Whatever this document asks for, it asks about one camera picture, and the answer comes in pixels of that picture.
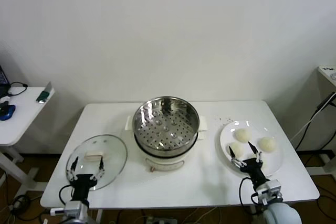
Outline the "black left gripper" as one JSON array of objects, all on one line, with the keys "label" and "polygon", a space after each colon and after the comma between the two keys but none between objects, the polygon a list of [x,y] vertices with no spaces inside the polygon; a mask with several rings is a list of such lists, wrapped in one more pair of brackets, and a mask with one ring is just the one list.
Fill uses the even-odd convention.
[{"label": "black left gripper", "polygon": [[72,201],[85,201],[88,199],[89,190],[97,185],[97,181],[104,175],[103,157],[100,158],[98,171],[94,174],[78,174],[76,175],[76,167],[78,157],[72,162],[69,169],[66,170],[66,175],[70,181],[70,185],[74,188]]}]

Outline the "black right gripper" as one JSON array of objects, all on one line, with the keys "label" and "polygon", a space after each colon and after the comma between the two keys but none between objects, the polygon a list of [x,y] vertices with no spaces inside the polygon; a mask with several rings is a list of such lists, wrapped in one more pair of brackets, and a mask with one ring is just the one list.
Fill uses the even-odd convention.
[{"label": "black right gripper", "polygon": [[231,163],[236,167],[240,168],[240,171],[249,175],[253,186],[260,186],[265,182],[269,181],[266,176],[263,174],[261,168],[263,166],[263,161],[261,159],[261,152],[258,151],[256,146],[251,142],[248,142],[249,147],[251,148],[255,157],[246,159],[244,161],[239,160],[231,146],[229,146],[229,153],[231,156]]}]

